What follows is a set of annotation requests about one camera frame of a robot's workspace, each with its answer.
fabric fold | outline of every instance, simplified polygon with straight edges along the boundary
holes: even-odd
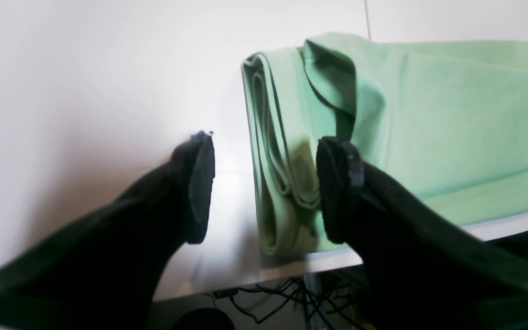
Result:
[[[458,225],[528,211],[528,43],[376,44],[329,33],[242,67],[264,252],[325,236],[314,155],[349,138]]]

mint green fabric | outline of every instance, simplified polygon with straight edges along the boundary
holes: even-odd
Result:
[[[314,157],[350,138],[459,226],[528,211],[528,42],[376,44],[329,33],[243,64],[264,252],[327,240]]]

